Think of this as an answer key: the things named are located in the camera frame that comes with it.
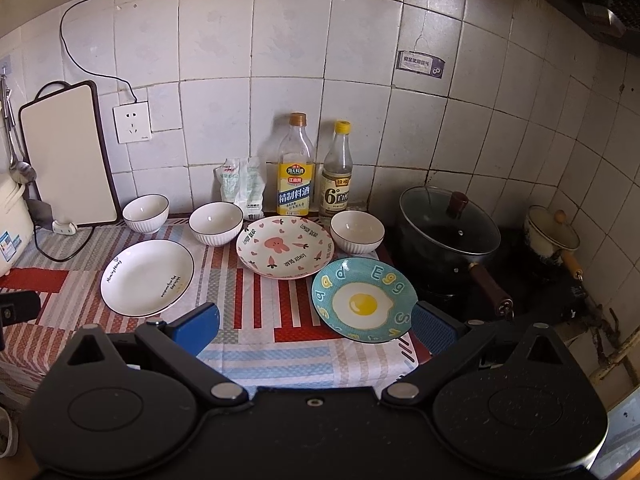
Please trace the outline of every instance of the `white plastic packet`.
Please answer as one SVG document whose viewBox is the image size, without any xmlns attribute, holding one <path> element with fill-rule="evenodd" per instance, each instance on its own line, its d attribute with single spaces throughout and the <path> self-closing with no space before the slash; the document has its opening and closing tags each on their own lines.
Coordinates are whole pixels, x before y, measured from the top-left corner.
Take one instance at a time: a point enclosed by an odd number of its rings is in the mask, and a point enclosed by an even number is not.
<svg viewBox="0 0 640 480">
<path fill-rule="evenodd" d="M 228 158 L 224 166 L 217 168 L 220 193 L 224 202 L 231 202 L 242 209 L 245 220 L 264 218 L 262 194 L 265 182 L 260 171 L 260 157 Z"/>
</svg>

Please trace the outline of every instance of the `bottle label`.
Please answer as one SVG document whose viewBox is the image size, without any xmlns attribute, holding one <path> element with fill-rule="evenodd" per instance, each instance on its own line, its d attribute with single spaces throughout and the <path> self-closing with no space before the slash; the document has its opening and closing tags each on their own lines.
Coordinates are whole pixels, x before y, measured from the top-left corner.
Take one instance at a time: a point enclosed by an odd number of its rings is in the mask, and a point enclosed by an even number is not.
<svg viewBox="0 0 640 480">
<path fill-rule="evenodd" d="M 278 214 L 306 216 L 309 214 L 313 164 L 283 162 L 278 165 Z"/>
<path fill-rule="evenodd" d="M 320 211 L 327 216 L 344 211 L 349 199 L 351 173 L 335 174 L 322 170 L 320 177 Z"/>
</svg>

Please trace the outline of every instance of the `striped tablecloth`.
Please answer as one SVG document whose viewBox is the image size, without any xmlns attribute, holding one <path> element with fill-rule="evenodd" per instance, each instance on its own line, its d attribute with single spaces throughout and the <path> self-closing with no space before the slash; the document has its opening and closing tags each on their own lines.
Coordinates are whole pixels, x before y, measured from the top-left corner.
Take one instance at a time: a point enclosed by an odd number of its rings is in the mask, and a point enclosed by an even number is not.
<svg viewBox="0 0 640 480">
<path fill-rule="evenodd" d="M 341 338 L 316 315 L 311 278 L 285 282 L 254 274 L 238 261 L 235 245 L 203 246 L 187 223 L 170 219 L 153 235 L 134 233 L 124 224 L 98 227 L 87 247 L 64 264 L 41 256 L 31 241 L 17 266 L 0 278 L 0 292 L 36 290 L 42 309 L 38 319 L 4 329 L 0 393 L 25 404 L 75 330 L 86 323 L 98 323 L 105 332 L 132 332 L 144 322 L 108 309 L 100 278 L 121 250 L 151 238 L 181 243 L 196 261 L 190 287 L 162 318 L 172 321 L 201 303 L 215 302 L 221 329 L 198 357 L 250 392 L 258 385 L 383 388 L 417 366 L 408 336 L 375 345 Z M 45 252 L 63 258 L 86 234 L 39 231 L 38 241 Z"/>
</svg>

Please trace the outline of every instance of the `bottle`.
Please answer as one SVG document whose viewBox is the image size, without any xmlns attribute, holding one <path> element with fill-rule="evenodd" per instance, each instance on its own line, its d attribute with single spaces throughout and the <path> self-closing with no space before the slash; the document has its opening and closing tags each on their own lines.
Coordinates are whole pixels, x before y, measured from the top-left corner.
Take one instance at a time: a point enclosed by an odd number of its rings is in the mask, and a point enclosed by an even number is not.
<svg viewBox="0 0 640 480">
<path fill-rule="evenodd" d="M 331 217 L 347 207 L 353 161 L 349 151 L 351 123 L 335 121 L 334 142 L 324 158 L 320 177 L 320 216 Z"/>
<path fill-rule="evenodd" d="M 289 116 L 289 133 L 278 150 L 278 214 L 309 214 L 311 181 L 314 176 L 314 147 L 306 136 L 306 115 Z"/>
</svg>

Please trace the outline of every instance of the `beige cutting board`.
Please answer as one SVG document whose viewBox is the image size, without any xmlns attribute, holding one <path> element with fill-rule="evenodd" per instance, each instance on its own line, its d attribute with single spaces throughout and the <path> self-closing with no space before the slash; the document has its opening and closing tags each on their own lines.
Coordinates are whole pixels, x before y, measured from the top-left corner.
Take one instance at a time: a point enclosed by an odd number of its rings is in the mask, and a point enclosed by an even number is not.
<svg viewBox="0 0 640 480">
<path fill-rule="evenodd" d="M 94 103 L 92 87 L 80 83 L 20 109 L 40 198 L 51 205 L 53 219 L 59 222 L 102 224 L 118 219 Z"/>
</svg>

